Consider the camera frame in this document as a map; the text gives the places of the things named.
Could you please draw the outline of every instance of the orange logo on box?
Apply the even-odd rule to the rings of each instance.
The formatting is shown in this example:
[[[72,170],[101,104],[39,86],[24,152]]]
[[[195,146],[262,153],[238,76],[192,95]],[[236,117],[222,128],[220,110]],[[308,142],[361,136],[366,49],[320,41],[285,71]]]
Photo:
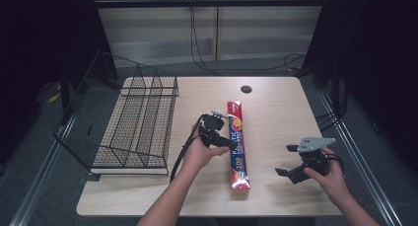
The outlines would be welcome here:
[[[239,118],[233,117],[232,121],[232,128],[234,131],[239,131],[243,129],[243,122]]]

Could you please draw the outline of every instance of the black wire rack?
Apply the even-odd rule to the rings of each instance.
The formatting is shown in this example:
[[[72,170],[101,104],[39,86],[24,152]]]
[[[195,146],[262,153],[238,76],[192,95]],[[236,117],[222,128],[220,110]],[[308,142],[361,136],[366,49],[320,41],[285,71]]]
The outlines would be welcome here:
[[[91,173],[168,174],[176,96],[173,74],[99,51],[53,134]]]

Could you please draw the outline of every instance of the table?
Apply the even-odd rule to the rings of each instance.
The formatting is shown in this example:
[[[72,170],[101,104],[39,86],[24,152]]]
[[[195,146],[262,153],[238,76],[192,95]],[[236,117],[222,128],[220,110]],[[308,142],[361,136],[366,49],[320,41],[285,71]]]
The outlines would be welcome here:
[[[249,196],[230,195],[230,157],[213,158],[194,181],[180,216],[318,216],[340,215],[314,180],[293,185],[274,168],[302,164],[286,149],[302,137],[321,137],[298,79],[291,77],[177,77],[169,152],[173,168],[191,126],[203,113],[227,113],[227,101],[243,103]],[[247,85],[252,92],[245,94]],[[225,125],[220,131],[229,137]],[[168,176],[102,175],[86,182],[77,212],[86,216],[143,215],[169,184]]]

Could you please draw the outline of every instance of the person's left hand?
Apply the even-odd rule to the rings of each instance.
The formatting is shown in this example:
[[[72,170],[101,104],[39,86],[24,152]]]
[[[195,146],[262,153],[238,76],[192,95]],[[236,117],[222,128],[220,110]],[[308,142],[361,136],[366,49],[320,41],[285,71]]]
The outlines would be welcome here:
[[[230,150],[227,146],[217,148],[206,147],[200,139],[200,136],[198,136],[199,127],[200,124],[193,133],[193,138],[195,136],[197,137],[194,138],[184,154],[182,168],[200,171],[209,163],[212,157],[225,154]]]

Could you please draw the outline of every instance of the black round hole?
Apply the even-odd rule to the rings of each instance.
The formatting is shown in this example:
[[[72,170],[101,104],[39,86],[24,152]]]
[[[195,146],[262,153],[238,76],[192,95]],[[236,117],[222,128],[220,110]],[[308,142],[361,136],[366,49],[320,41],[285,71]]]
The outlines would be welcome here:
[[[250,86],[242,86],[241,91],[245,94],[249,94],[252,91],[252,88]]]

